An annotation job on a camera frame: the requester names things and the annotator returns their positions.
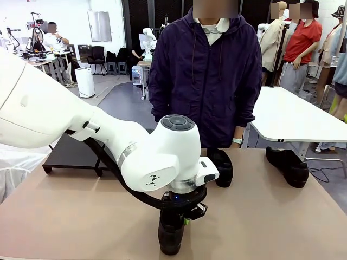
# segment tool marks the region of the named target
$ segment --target purple jacket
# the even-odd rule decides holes
[[[212,46],[188,14],[166,27],[152,61],[149,100],[158,122],[168,114],[193,120],[201,147],[230,147],[236,126],[254,120],[261,88],[261,50],[243,16]]]

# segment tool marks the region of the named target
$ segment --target black shoe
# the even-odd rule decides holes
[[[233,164],[225,151],[215,148],[207,149],[207,157],[217,167],[219,177],[216,184],[221,188],[228,188],[233,180]]]
[[[181,249],[184,231],[182,216],[170,211],[160,211],[158,239],[161,251],[169,256],[176,255]]]
[[[279,169],[287,183],[295,188],[303,188],[309,178],[307,163],[302,162],[292,150],[266,147],[266,158]]]

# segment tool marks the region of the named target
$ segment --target mannequin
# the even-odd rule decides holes
[[[345,14],[345,6],[343,5],[339,6],[337,11],[331,14],[332,17],[337,18],[339,20],[339,23],[327,35],[322,48],[318,51],[320,53],[318,64],[322,67],[322,70],[320,72],[319,80],[316,86],[317,104],[320,104],[323,98],[326,80],[330,71],[330,63],[331,63],[330,49],[331,49],[331,45],[336,33],[341,30],[344,14]]]
[[[322,25],[316,21],[316,18],[319,17],[319,2],[306,0],[304,4],[310,4],[312,9],[307,10],[307,5],[300,5],[301,22],[286,48],[285,64],[279,83],[279,86],[292,93],[299,92],[306,79],[312,52],[318,47],[323,30]]]
[[[278,51],[279,41],[281,39],[281,31],[283,29],[282,21],[284,12],[287,9],[286,2],[278,2],[275,5],[278,7],[278,19],[274,20],[269,28],[265,31],[262,38],[260,39],[260,48],[262,55],[262,85],[265,85],[266,79],[273,71],[277,70],[274,68],[276,54]]]

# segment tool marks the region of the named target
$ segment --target black office chair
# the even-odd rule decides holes
[[[97,65],[100,65],[101,73],[103,76],[105,75],[104,75],[104,72],[102,71],[102,67],[106,70],[106,74],[107,74],[107,69],[104,66],[106,62],[105,62],[103,46],[92,46],[92,56],[89,56],[87,60],[88,60],[88,64],[90,64],[90,67],[92,65],[95,65],[94,75],[97,72]]]

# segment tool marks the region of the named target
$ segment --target wall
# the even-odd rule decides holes
[[[92,0],[91,7],[93,11],[109,12],[112,42],[92,42],[88,0],[0,0],[0,19],[6,17],[9,26],[24,30],[26,22],[32,21],[30,13],[39,12],[45,21],[57,24],[59,34],[69,39],[76,50],[78,44],[90,44],[104,46],[107,51],[117,54],[125,45],[121,0]]]

